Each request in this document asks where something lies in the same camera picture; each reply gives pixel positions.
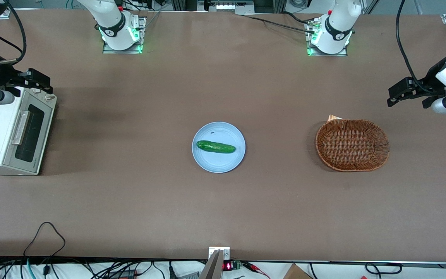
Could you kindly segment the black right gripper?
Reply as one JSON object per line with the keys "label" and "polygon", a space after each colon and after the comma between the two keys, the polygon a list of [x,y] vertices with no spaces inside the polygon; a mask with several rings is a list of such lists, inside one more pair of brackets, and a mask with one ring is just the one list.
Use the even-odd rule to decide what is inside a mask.
{"label": "black right gripper", "polygon": [[50,77],[34,68],[21,72],[9,64],[0,65],[1,87],[4,89],[8,87],[8,92],[13,95],[21,95],[23,88],[37,90],[40,93],[53,94]]}

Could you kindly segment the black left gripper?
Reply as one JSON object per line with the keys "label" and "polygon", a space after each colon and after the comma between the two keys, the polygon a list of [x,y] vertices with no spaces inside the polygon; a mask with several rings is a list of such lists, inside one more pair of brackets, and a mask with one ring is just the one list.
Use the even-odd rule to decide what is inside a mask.
{"label": "black left gripper", "polygon": [[430,67],[426,76],[423,78],[405,77],[391,86],[389,88],[389,98],[386,101],[388,107],[393,107],[395,104],[404,100],[415,99],[415,95],[405,94],[412,94],[415,90],[416,83],[416,94],[426,97],[422,101],[424,109],[432,107],[433,110],[446,110],[446,86],[436,78],[436,74],[444,67],[445,63],[446,56]]}

